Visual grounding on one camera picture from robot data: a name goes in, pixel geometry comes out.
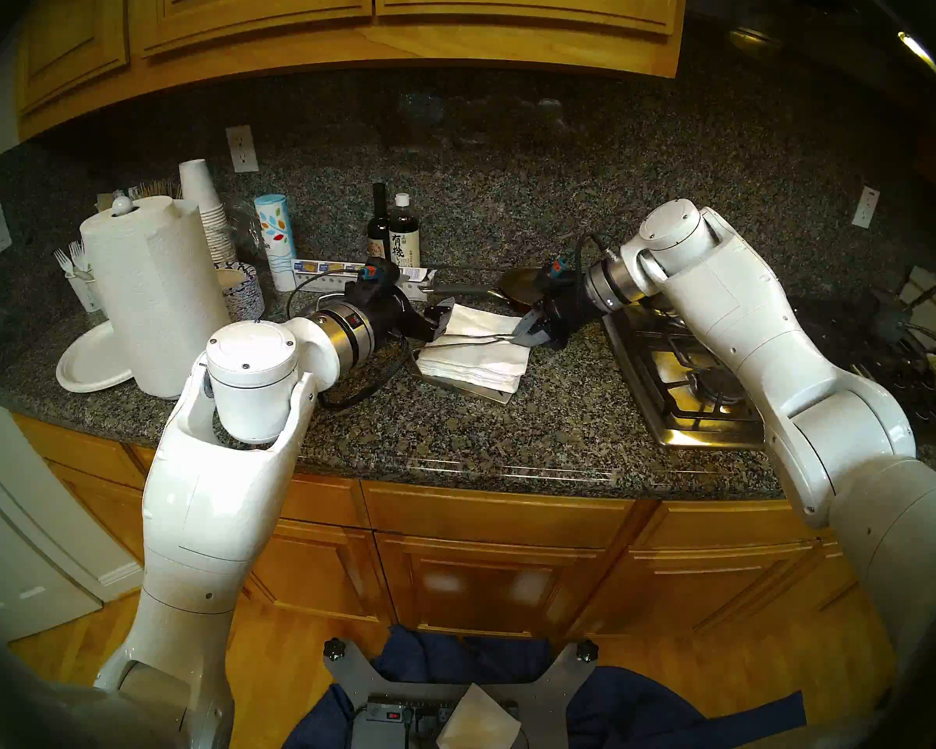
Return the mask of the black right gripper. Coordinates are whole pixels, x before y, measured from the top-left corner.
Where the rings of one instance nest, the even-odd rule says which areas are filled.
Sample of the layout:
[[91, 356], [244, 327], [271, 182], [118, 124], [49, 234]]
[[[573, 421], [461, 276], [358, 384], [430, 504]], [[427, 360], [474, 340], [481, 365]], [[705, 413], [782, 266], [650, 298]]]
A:
[[562, 276], [554, 280], [537, 304], [537, 312], [520, 319], [513, 332], [513, 344], [522, 348], [550, 346], [564, 350], [572, 335], [593, 323], [593, 303], [582, 276]]

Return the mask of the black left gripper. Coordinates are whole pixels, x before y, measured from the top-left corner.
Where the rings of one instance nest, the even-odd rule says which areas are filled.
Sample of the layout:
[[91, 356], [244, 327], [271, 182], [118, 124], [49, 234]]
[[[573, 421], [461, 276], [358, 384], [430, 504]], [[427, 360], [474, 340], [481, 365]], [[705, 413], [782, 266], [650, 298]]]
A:
[[398, 286], [359, 286], [359, 310], [367, 317], [370, 351], [383, 348], [390, 332], [422, 343], [437, 341], [447, 330], [457, 298], [430, 304], [430, 319], [417, 312]]

